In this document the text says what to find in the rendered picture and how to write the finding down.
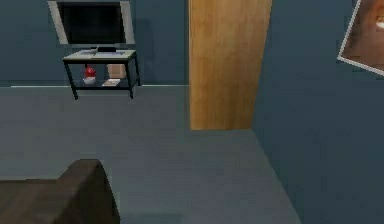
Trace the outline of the brown cardboard box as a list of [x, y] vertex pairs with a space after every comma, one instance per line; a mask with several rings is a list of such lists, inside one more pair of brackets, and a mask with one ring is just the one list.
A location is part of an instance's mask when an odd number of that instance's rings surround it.
[[107, 67], [111, 79], [123, 79], [126, 77], [124, 64], [108, 64]]

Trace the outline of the red plant in white pot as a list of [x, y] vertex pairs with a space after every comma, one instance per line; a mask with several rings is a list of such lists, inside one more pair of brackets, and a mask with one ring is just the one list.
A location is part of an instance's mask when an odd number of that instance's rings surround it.
[[85, 68], [85, 77], [83, 78], [84, 83], [87, 85], [94, 84], [95, 80], [96, 80], [96, 70], [90, 66], [87, 66]]

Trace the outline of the dark brown sofa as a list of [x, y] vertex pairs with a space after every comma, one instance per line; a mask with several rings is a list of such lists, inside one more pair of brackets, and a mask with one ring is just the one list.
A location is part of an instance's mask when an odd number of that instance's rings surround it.
[[0, 180], [0, 224], [121, 224], [106, 171], [74, 161], [56, 179]]

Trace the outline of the black television set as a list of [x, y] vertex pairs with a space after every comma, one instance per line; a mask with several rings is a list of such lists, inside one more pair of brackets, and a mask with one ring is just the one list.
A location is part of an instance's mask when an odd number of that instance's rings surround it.
[[62, 45], [135, 44], [129, 0], [47, 0], [47, 6]]

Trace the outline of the wooden room door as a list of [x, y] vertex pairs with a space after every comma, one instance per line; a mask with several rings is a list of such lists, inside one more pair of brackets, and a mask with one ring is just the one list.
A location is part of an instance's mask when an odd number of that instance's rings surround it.
[[188, 0], [193, 130], [249, 129], [273, 0]]

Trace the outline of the black tv stand table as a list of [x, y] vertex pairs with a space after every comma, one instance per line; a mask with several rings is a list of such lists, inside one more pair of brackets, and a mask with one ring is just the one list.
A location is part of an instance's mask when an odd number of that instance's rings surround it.
[[[136, 80], [132, 81], [129, 63], [135, 61]], [[116, 50], [115, 52], [97, 52], [92, 50], [80, 50], [62, 58], [68, 81], [75, 100], [79, 98], [78, 90], [128, 90], [129, 96], [133, 97], [133, 87], [141, 85], [138, 57], [136, 50]], [[104, 86], [101, 82], [95, 84], [85, 84], [83, 81], [75, 81], [70, 70], [71, 64], [81, 64], [83, 66], [91, 64], [122, 64], [126, 71], [127, 81], [115, 86]]]

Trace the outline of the white framed wall picture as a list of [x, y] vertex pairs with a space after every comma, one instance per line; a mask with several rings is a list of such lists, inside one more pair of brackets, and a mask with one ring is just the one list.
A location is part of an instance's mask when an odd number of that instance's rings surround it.
[[384, 0], [357, 0], [337, 59], [384, 80]]

